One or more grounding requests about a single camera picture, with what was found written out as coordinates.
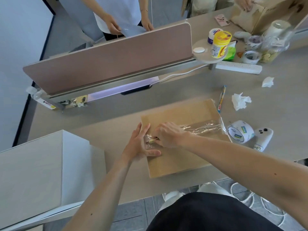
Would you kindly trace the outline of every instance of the desk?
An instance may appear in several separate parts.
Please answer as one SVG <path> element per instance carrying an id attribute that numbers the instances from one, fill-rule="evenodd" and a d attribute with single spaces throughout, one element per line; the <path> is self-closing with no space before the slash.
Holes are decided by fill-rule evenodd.
<path id="1" fill-rule="evenodd" d="M 224 9 L 193 17 L 193 43 L 207 37 L 210 29 L 217 27 L 213 16 Z M 238 27 L 225 28 L 234 33 Z M 123 96 L 117 94 L 88 104 L 88 107 L 51 111 L 37 105 L 29 139 L 64 129 L 90 141 L 105 150 L 106 168 L 110 170 L 121 154 L 130 134 L 140 122 L 140 116 L 154 112 L 157 107 L 172 107 L 173 103 L 186 103 L 194 99 L 212 98 L 218 103 L 223 85 L 227 86 L 221 116 L 226 126 L 244 120 L 253 128 L 272 128 L 274 136 L 265 150 L 266 154 L 287 160 L 308 158 L 308 48 L 282 53 L 272 64 L 264 64 L 260 75 L 202 68 L 194 76 L 156 84 L 151 89 Z M 272 88 L 262 88 L 264 78 L 275 77 Z M 234 93 L 250 96 L 252 103 L 246 109 L 235 111 L 231 102 Z M 146 159 L 131 166 L 120 198 L 120 203 L 154 196 L 172 190 L 225 178 L 213 166 L 204 167 L 162 178 L 150 179 Z"/>

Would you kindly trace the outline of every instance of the white power strip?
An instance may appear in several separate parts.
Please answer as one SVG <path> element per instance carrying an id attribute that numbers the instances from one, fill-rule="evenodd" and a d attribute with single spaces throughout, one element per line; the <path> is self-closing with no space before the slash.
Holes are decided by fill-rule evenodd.
<path id="1" fill-rule="evenodd" d="M 226 69 L 244 73 L 260 74 L 262 71 L 262 66 L 222 61 L 217 63 L 216 69 Z"/>

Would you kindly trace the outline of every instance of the yellow lid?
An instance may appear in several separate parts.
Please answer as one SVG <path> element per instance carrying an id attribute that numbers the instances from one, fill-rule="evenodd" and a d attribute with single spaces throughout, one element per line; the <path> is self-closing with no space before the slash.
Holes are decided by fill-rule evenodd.
<path id="1" fill-rule="evenodd" d="M 219 31 L 214 35 L 213 44 L 215 45 L 227 45 L 232 38 L 232 35 L 230 32 L 227 31 Z"/>

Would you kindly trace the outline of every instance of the clear packing tape on box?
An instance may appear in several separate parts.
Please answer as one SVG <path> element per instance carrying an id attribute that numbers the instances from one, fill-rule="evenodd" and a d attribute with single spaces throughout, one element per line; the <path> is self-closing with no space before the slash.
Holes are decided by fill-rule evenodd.
<path id="1" fill-rule="evenodd" d="M 205 121 L 201 123 L 185 125 L 181 126 L 181 129 L 200 136 L 206 136 L 208 133 L 213 134 L 213 132 L 223 132 L 224 134 L 228 135 L 225 127 L 218 121 Z M 145 147 L 147 149 L 161 148 L 161 146 L 153 141 L 154 139 L 156 139 L 156 137 L 152 137 L 152 135 L 145 135 Z"/>

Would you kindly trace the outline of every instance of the white wall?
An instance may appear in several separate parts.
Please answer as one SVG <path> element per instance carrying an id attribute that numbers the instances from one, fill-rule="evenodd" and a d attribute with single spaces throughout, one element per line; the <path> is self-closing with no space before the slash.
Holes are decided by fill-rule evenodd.
<path id="1" fill-rule="evenodd" d="M 32 84 L 22 67 L 40 59 L 52 16 L 42 0 L 0 0 L 0 151 L 12 147 Z"/>

